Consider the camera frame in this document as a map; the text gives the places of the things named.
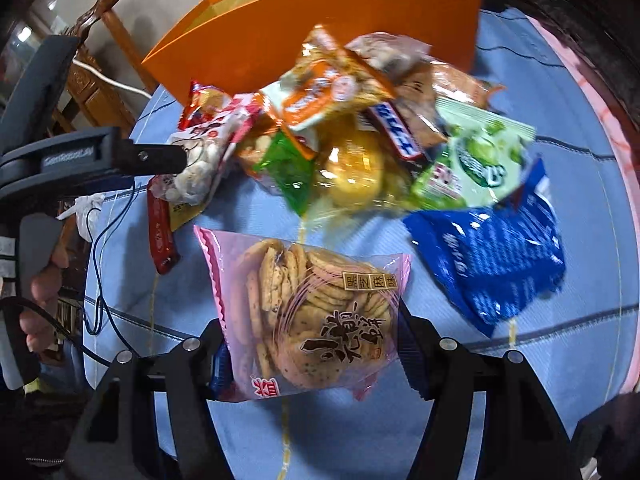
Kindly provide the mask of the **person left hand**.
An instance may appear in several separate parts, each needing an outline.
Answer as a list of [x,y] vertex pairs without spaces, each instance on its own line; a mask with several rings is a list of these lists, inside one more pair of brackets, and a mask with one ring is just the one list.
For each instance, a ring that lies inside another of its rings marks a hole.
[[[58,242],[45,269],[30,283],[32,301],[55,316],[58,310],[58,292],[62,286],[62,271],[68,267],[66,248]],[[20,316],[20,325],[26,334],[26,344],[31,352],[40,353],[54,343],[54,328],[38,313],[29,309]]]

